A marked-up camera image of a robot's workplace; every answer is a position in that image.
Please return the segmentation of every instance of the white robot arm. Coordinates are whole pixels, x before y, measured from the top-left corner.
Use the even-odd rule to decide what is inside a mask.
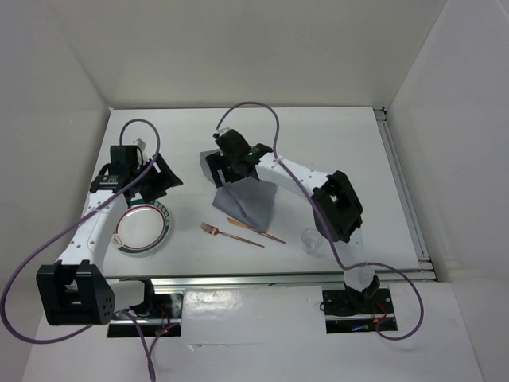
[[[328,181],[328,175],[326,173],[308,169],[307,167],[284,159],[281,156],[276,161],[274,157],[269,154],[263,155],[260,158],[260,163],[255,166],[258,179],[260,181],[272,182],[305,199],[301,189],[299,189],[295,181],[279,164],[280,161],[284,161],[285,166],[297,176],[297,179],[301,181],[301,184],[309,195],[313,195],[314,189],[319,189]],[[367,262],[364,252],[362,228],[357,228],[351,234],[348,243],[336,241],[334,245],[338,253],[340,253],[345,265],[350,266]],[[368,266],[358,267],[344,272],[344,282],[353,290],[361,292],[370,286],[374,276],[375,271],[373,271],[373,268]]]
[[[328,229],[315,216],[318,231],[332,234],[334,245],[346,266],[366,263],[361,234],[362,205],[348,177],[336,171],[329,175],[308,169],[287,159],[274,158],[272,149],[263,144],[249,145],[235,130],[223,129],[214,134],[220,151],[206,157],[216,187],[223,181],[234,182],[245,177],[270,181],[283,189],[305,197],[295,180],[283,169],[281,162],[296,176],[321,211]],[[345,286],[359,304],[366,304],[379,289],[379,280],[369,266],[344,271]]]
[[[141,140],[111,147],[111,163],[92,182],[85,213],[102,206],[143,171],[148,172],[134,187],[84,221],[54,264],[39,268],[37,286],[50,325],[105,325],[116,312],[144,302],[149,283],[106,280],[102,274],[111,233],[131,198],[139,193],[145,202],[154,201],[166,195],[168,188],[182,185],[161,155],[155,159],[157,168],[148,169],[144,147]]]

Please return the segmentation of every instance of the clear drinking glass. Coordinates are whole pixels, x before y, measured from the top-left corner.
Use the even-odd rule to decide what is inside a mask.
[[[308,255],[320,254],[321,244],[324,242],[323,236],[315,229],[308,228],[302,233],[302,248]]]

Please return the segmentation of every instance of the knife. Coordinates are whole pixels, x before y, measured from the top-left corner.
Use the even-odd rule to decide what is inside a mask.
[[[258,232],[256,231],[254,228],[250,227],[249,225],[246,225],[238,220],[235,220],[235,219],[231,219],[230,217],[227,217],[227,220],[228,220],[228,223],[231,223],[233,225],[236,225],[237,227],[242,227],[242,228],[245,228],[245,229],[249,229],[250,231],[253,231],[253,232],[256,232],[262,236],[265,236],[265,237],[268,237],[269,239],[272,239],[272,240],[276,240],[278,241],[279,243],[283,243],[283,244],[286,244],[285,241],[281,240],[281,239],[278,239],[276,236],[272,236],[266,232]]]

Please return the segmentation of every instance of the fork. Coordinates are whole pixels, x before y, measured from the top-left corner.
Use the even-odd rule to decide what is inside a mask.
[[[232,235],[231,233],[221,232],[217,227],[214,227],[210,224],[202,223],[202,224],[200,224],[200,228],[203,229],[204,231],[206,231],[206,233],[209,233],[213,236],[221,234],[221,235],[229,236],[232,239],[237,239],[237,240],[243,241],[244,243],[249,243],[249,244],[256,245],[257,247],[265,248],[265,246],[255,243],[254,241],[250,241],[248,239],[243,239],[242,237]]]

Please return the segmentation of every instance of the gray napkin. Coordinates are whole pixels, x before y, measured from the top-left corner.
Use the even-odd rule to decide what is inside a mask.
[[[200,153],[201,170],[212,184],[214,181],[205,158],[217,151],[219,150]],[[223,184],[223,187],[217,189],[212,205],[256,231],[266,232],[272,217],[274,198],[278,187],[274,183],[257,181],[252,177],[246,177],[235,183]]]

